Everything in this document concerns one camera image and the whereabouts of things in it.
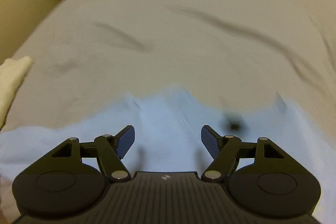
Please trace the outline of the light blue sweatshirt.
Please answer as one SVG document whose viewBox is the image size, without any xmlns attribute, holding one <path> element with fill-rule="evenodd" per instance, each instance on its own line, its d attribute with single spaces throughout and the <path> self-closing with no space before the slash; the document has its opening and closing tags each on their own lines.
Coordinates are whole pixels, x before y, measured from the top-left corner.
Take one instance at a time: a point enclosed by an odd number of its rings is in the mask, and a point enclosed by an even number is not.
<svg viewBox="0 0 336 224">
<path fill-rule="evenodd" d="M 274 104 L 251 113 L 207 107 L 188 91 L 169 89 L 147 98 L 126 96 L 91 118 L 61 128 L 25 126 L 1 135 L 1 212 L 8 222 L 19 217 L 11 185 L 14 178 L 69 137 L 92 141 L 126 125 L 135 128 L 135 143 L 123 159 L 135 172 L 196 171 L 211 161 L 201 142 L 201 129 L 243 141 L 265 136 L 309 171 L 315 170 L 306 138 L 314 134 L 310 119 L 294 102 L 277 97 Z"/>
</svg>

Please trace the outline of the grey duvet cover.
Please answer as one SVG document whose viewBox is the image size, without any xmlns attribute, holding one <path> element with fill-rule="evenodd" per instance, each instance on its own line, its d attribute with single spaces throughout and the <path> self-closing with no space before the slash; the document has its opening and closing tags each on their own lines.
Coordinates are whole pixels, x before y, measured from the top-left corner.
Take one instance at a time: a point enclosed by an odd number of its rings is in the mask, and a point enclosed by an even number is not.
<svg viewBox="0 0 336 224">
<path fill-rule="evenodd" d="M 174 85 L 233 110 L 281 94 L 335 132 L 335 0 L 64 0 L 24 56 L 34 65 L 3 131 L 61 127 Z"/>
</svg>

